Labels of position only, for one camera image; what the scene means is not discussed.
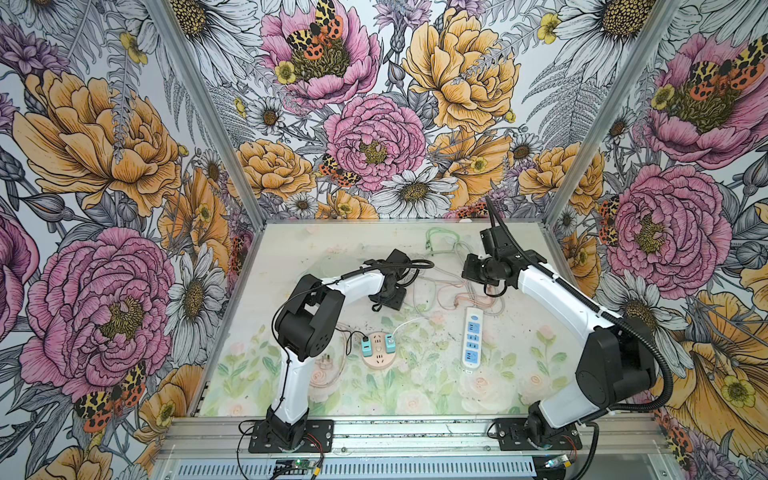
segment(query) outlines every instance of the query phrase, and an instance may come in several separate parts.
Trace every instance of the round power strip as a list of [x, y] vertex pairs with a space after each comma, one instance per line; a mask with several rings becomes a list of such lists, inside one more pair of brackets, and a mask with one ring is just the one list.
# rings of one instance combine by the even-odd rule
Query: round power strip
[[395, 362], [396, 353], [386, 352], [386, 347], [384, 345], [385, 335], [386, 333], [384, 332], [376, 332], [368, 335], [368, 338], [371, 340], [371, 350], [373, 350], [373, 355], [364, 356], [362, 360], [372, 369], [385, 369]]

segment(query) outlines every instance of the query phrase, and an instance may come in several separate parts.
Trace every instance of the wall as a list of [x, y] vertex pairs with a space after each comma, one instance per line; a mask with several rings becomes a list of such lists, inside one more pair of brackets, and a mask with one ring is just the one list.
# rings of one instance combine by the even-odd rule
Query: wall
[[765, 479], [768, 4], [683, 5], [606, 132], [598, 205], [554, 232], [584, 292], [650, 326], [688, 478]]
[[0, 17], [0, 476], [141, 480], [253, 227], [140, 2]]
[[654, 0], [209, 4], [172, 3], [268, 217], [541, 218]]

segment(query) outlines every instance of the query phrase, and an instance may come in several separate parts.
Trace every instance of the white power strip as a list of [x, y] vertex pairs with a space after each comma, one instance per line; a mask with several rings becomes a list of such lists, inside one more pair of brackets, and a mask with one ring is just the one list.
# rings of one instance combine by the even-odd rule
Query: white power strip
[[464, 342], [462, 344], [462, 365], [467, 373], [474, 372], [480, 366], [482, 348], [483, 311], [472, 306], [467, 307], [464, 321]]

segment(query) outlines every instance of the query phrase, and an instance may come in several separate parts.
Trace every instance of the pink peony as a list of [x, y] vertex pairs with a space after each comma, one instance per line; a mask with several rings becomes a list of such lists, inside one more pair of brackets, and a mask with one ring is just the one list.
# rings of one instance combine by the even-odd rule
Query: pink peony
[[655, 283], [667, 299], [696, 293], [728, 254], [731, 229], [722, 205], [714, 179], [691, 165], [643, 167], [619, 196], [611, 268]]
[[141, 361], [154, 373], [170, 350], [163, 329], [174, 280], [165, 252], [128, 228], [54, 253], [29, 289], [36, 336], [24, 345], [22, 378], [77, 399], [117, 385]]
[[[718, 45], [715, 35], [705, 39], [696, 34], [667, 64], [668, 71], [659, 75], [654, 109], [644, 127], [645, 138], [654, 151], [713, 170], [752, 150], [768, 134], [768, 74], [742, 91], [728, 87], [715, 91], [705, 101], [690, 96], [694, 86], [688, 80], [692, 64], [712, 61], [722, 65], [748, 45], [745, 42], [731, 47], [730, 43], [728, 40]], [[674, 95], [669, 87], [664, 89], [667, 85], [674, 87]]]
[[24, 284], [37, 270], [40, 256], [35, 241], [10, 215], [0, 212], [0, 341], [22, 311]]
[[416, 170], [424, 160], [422, 122], [410, 108], [376, 94], [352, 99], [325, 123], [328, 153], [339, 166], [358, 174], [363, 190], [381, 190], [403, 170]]
[[[357, 11], [344, 9], [338, 0], [334, 2], [336, 15], [343, 22], [342, 47], [349, 54], [349, 66], [342, 75], [324, 74], [319, 78], [306, 81], [300, 77], [286, 84], [296, 103], [306, 109], [322, 108], [326, 104], [338, 104], [348, 101], [358, 93], [365, 93], [373, 88], [379, 73], [381, 48], [376, 34], [368, 36], [366, 27], [361, 26]], [[262, 49], [267, 55], [262, 56], [265, 67], [274, 69], [280, 62], [293, 62], [293, 49], [286, 37], [299, 30], [308, 30], [315, 21], [315, 7], [309, 13], [296, 10], [290, 16], [280, 11], [279, 16], [267, 15], [261, 20]], [[315, 60], [317, 65], [325, 59]]]

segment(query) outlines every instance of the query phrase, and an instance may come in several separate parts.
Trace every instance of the tabletop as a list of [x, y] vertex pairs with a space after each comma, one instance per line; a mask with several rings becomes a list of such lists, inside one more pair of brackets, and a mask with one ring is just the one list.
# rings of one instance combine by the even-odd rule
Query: tabletop
[[[538, 223], [508, 226], [523, 248], [551, 258]], [[368, 300], [358, 300], [343, 307], [339, 324], [366, 334], [391, 333], [425, 318], [397, 331], [395, 362], [383, 370], [363, 362], [360, 335], [346, 356], [347, 334], [335, 332], [316, 361], [310, 415], [515, 414], [573, 382], [580, 354], [575, 338], [543, 306], [512, 288], [503, 304], [484, 308], [481, 366], [472, 374], [460, 367], [465, 308], [473, 306], [460, 278], [463, 258], [466, 247], [482, 253], [479, 232], [487, 227], [477, 221], [268, 225], [211, 364], [215, 371], [200, 415], [265, 415], [280, 375], [270, 321], [296, 281], [306, 273], [321, 278], [355, 270], [394, 248], [412, 259], [428, 258], [437, 268], [408, 287], [400, 311], [373, 312]]]

